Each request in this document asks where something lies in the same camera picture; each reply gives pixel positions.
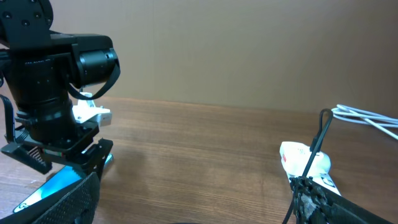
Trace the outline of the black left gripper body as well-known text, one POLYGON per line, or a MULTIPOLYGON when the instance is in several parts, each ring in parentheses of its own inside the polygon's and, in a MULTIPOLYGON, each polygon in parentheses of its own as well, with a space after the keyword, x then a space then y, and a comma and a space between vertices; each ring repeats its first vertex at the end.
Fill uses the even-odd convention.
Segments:
POLYGON ((113 142, 101 138, 95 144, 93 138, 98 133, 99 126, 87 121, 76 126, 73 138, 39 142, 31 138, 25 127, 19 126, 14 130, 13 140, 6 138, 8 144, 1 152, 41 174, 47 174, 52 164, 57 163, 70 166, 82 178, 93 172, 101 178, 113 142))

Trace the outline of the blue screen smartphone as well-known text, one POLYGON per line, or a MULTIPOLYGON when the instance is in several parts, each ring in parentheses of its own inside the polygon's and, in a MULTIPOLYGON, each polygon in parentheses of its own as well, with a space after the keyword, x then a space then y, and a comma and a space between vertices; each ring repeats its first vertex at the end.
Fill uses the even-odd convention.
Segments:
POLYGON ((58 192, 59 190, 68 187, 74 182, 80 180, 81 177, 75 173, 70 166, 64 166, 49 180, 47 180, 42 186, 40 186, 35 192, 30 194, 24 201, 22 201, 14 210, 14 213, 20 212, 21 210, 41 201, 42 199, 58 192))

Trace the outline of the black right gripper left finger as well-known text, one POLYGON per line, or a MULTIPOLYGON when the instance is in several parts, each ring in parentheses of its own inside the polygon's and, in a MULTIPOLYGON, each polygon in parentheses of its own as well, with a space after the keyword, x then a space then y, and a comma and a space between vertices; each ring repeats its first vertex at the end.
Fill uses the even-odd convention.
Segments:
POLYGON ((1 224, 91 224, 100 199, 96 172, 1 219, 1 224))

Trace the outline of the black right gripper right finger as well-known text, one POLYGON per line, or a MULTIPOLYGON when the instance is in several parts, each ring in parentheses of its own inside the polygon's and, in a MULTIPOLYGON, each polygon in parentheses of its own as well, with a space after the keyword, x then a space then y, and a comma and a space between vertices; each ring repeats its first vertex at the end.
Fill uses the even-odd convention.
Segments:
POLYGON ((390 224, 307 177, 290 178, 296 224, 390 224))

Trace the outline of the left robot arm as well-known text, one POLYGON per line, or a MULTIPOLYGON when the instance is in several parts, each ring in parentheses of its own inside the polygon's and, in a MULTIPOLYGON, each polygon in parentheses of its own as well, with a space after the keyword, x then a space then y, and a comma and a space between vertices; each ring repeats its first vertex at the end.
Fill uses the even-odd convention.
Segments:
POLYGON ((102 97, 121 70, 112 40, 98 34, 63 34, 51 30, 49 1, 1 1, 1 82, 6 141, 2 153, 46 174, 53 163, 74 168, 86 177, 101 175, 113 142, 94 143, 99 126, 79 123, 73 99, 84 100, 80 88, 101 85, 102 97))

